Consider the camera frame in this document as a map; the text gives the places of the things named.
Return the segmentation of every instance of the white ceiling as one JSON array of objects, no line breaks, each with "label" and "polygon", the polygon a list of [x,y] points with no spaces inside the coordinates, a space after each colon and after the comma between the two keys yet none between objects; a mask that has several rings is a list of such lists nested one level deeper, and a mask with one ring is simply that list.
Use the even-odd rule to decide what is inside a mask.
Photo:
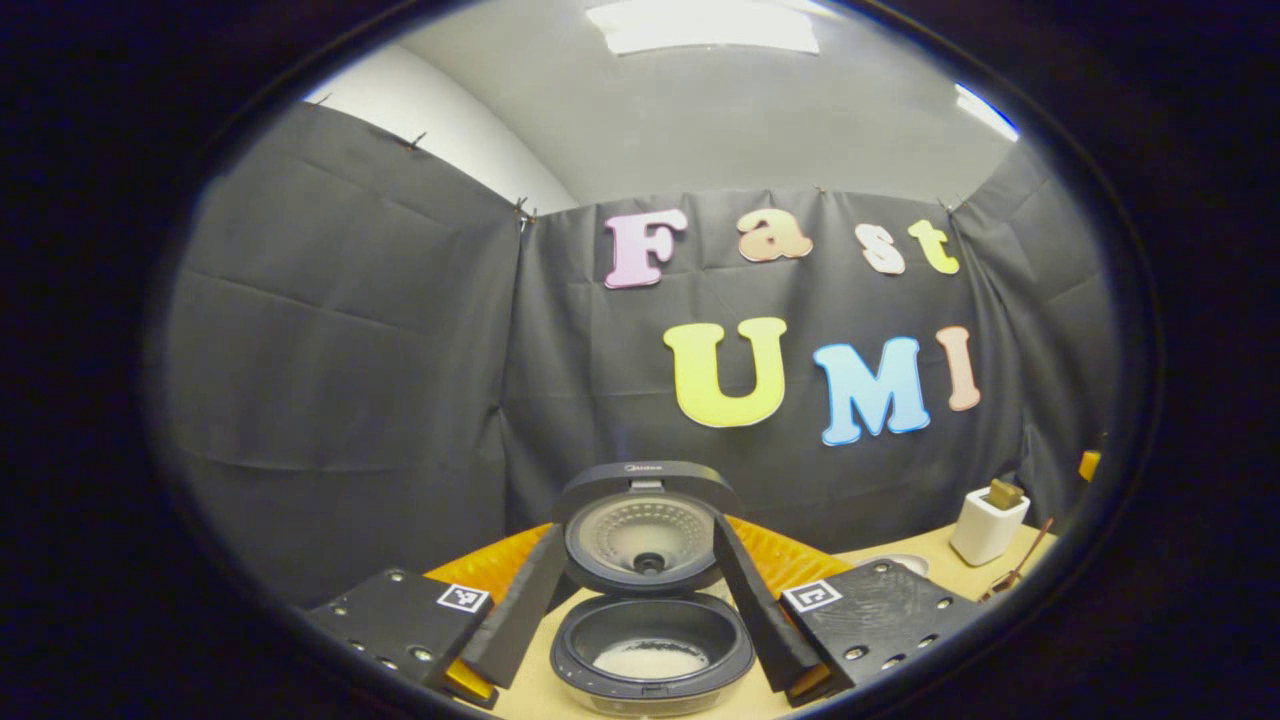
[{"label": "white ceiling", "polygon": [[489,0],[399,40],[485,104],[582,204],[822,186],[948,205],[1011,143],[923,50],[815,14],[818,56],[689,47],[617,58],[584,9]]}]

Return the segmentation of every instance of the black curtain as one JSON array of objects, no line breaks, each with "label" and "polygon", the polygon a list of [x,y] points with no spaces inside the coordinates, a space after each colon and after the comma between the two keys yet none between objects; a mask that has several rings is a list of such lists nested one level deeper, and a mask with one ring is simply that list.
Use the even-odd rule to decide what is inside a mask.
[{"label": "black curtain", "polygon": [[[677,208],[689,227],[657,284],[609,290],[616,215]],[[750,263],[737,219],[777,208],[813,238]],[[204,197],[165,359],[188,483],[269,587],[307,605],[387,565],[429,569],[547,521],[582,469],[710,465],[746,516],[829,551],[931,530],[1002,475],[1029,521],[1087,487],[1079,454],[1106,429],[1117,328],[1087,218],[1015,146],[961,208],[836,191],[628,199],[538,218],[445,163],[324,108],[288,113]],[[906,228],[947,233],[954,275]],[[854,227],[886,228],[899,275]],[[663,332],[718,323],[721,384],[755,384],[746,318],[786,320],[786,397],[767,420],[713,429],[675,396]],[[982,401],[947,406],[934,333],[969,329]],[[874,372],[913,337],[928,427],[828,447],[813,352],[851,343]]]}]

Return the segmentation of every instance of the white wall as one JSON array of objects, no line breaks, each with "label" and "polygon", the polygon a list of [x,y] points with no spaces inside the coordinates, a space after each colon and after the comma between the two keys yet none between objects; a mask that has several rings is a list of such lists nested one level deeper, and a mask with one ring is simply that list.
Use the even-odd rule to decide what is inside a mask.
[{"label": "white wall", "polygon": [[447,74],[399,45],[389,45],[329,78],[306,100],[412,141],[515,202],[527,196],[539,214],[577,208],[529,147]]}]

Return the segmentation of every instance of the table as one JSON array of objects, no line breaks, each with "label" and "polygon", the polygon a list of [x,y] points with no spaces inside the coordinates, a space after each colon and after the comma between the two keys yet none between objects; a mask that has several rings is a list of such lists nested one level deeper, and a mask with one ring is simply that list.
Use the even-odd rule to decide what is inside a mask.
[{"label": "table", "polygon": [[[841,552],[836,557],[858,565],[863,560],[877,555],[892,552],[919,555],[929,561],[928,578],[931,580],[961,597],[977,601],[993,582],[1018,565],[1018,561],[1023,559],[1027,550],[1036,541],[1036,536],[1039,534],[1037,528],[1020,525],[1005,555],[980,568],[973,568],[965,564],[947,543],[954,528],[954,524],[946,525],[897,542]],[[1036,566],[1044,552],[1052,547],[1053,541],[1055,537],[1052,534],[1044,536],[1039,547],[1036,548],[1036,552],[1032,553],[1023,568],[1024,574]],[[731,605],[733,602],[724,580],[701,592],[719,597]],[[499,691],[500,694],[498,703],[492,711],[493,715],[513,720],[600,720],[600,717],[604,717],[604,715],[582,707],[564,692],[564,684],[556,676],[549,661],[552,639],[556,637],[556,630],[563,623],[564,616],[580,602],[598,594],[588,589],[581,589],[543,618],[511,689]],[[805,707],[817,706],[818,703],[812,703]],[[690,717],[691,720],[737,720],[740,717],[780,717],[791,711],[792,708],[787,705],[782,693],[769,691],[769,685],[764,679],[764,671],[760,670],[760,662],[756,660],[755,665],[737,683],[727,700],[710,710],[685,717]]]}]

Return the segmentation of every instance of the yellow letter u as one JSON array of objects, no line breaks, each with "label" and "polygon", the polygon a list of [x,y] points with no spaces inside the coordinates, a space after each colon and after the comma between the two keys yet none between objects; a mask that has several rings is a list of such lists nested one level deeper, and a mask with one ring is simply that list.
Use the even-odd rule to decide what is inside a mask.
[{"label": "yellow letter u", "polygon": [[676,355],[676,402],[695,423],[712,428],[754,425],[782,405],[786,379],[782,374],[782,343],[787,332],[781,318],[750,318],[737,333],[751,341],[755,360],[755,389],[744,397],[726,397],[719,387],[716,346],[724,328],[714,323],[676,325],[662,341]]}]

